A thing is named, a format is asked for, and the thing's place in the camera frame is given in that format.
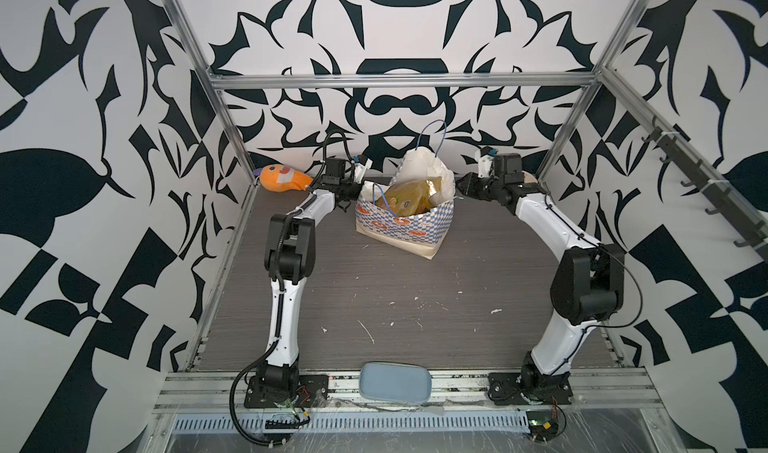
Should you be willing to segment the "gold snack bag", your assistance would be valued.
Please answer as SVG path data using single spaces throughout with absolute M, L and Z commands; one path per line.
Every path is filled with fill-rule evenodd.
M 397 217 L 424 214 L 440 204 L 441 187 L 439 177 L 401 182 L 382 192 L 375 204 Z

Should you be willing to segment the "blue checkered paper bag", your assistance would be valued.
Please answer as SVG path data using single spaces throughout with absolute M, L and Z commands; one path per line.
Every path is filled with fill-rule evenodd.
M 432 259 L 442 245 L 454 215 L 455 176 L 439 158 L 440 147 L 423 145 L 426 132 L 417 137 L 417 146 L 402 158 L 394 177 L 386 185 L 365 181 L 356 201 L 356 230 L 372 239 L 425 259 Z M 428 212 L 397 217 L 376 206 L 375 201 L 390 186 L 409 180 L 439 177 L 442 180 L 440 204 Z

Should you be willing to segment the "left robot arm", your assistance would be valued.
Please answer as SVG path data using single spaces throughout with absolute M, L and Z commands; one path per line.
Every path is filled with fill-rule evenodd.
M 307 197 L 270 219 L 264 259 L 272 297 L 270 338 L 264 356 L 250 368 L 251 403 L 282 403 L 299 389 L 298 323 L 302 294 L 316 263 L 316 227 L 339 202 L 356 200 L 370 166 L 362 155 L 326 160 Z

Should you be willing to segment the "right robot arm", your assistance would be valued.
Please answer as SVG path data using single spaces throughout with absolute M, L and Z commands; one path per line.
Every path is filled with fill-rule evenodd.
M 526 179 L 520 155 L 484 147 L 476 160 L 478 171 L 458 180 L 457 190 L 467 198 L 506 208 L 558 260 L 550 286 L 551 319 L 538 344 L 526 354 L 514 389 L 526 395 L 562 389 L 585 340 L 623 307 L 625 253 L 566 218 L 544 186 Z

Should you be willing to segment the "beige alarm clock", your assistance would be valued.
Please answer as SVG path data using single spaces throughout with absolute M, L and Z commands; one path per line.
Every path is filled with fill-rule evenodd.
M 523 172 L 523 180 L 525 184 L 537 184 L 538 180 L 530 173 Z

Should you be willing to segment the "orange plush toy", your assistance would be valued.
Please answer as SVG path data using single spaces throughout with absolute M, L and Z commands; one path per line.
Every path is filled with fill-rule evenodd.
M 258 168 L 254 175 L 263 188 L 274 193 L 306 191 L 313 181 L 307 174 L 282 164 Z

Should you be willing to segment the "small circuit board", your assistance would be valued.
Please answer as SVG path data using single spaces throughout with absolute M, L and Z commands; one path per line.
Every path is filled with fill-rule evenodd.
M 526 413 L 528 438 L 534 443 L 547 444 L 558 438 L 567 427 L 567 416 L 559 409 L 534 410 Z

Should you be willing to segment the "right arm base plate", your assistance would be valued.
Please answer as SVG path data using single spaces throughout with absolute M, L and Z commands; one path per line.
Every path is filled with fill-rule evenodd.
M 539 375 L 529 373 L 491 373 L 488 375 L 488 398 L 497 406 L 569 405 L 573 389 L 569 373 Z

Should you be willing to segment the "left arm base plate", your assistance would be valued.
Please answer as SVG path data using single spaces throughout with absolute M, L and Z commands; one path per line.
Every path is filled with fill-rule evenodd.
M 243 406 L 246 409 L 311 407 L 327 399 L 328 389 L 327 375 L 300 375 L 283 382 L 255 374 L 248 380 Z

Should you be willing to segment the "black hook rail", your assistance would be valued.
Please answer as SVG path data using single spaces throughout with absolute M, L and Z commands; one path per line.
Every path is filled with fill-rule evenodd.
M 703 195 L 711 205 L 705 212 L 722 216 L 739 234 L 737 248 L 752 249 L 767 263 L 767 219 L 737 190 L 736 186 L 699 153 L 684 135 L 668 128 L 657 116 L 651 119 L 651 132 L 643 139 L 662 152 L 660 162 L 673 165 L 684 176 L 681 186 Z

